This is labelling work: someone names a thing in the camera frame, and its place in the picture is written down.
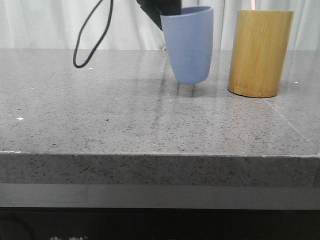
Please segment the black gripper finger in cup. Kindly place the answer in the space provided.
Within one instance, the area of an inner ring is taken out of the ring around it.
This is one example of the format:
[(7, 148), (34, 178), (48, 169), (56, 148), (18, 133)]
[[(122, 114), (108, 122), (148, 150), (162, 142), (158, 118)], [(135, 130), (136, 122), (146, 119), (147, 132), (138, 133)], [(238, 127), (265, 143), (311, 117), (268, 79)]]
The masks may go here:
[(182, 12), (181, 0), (136, 0), (143, 12), (162, 31), (161, 15), (180, 15)]

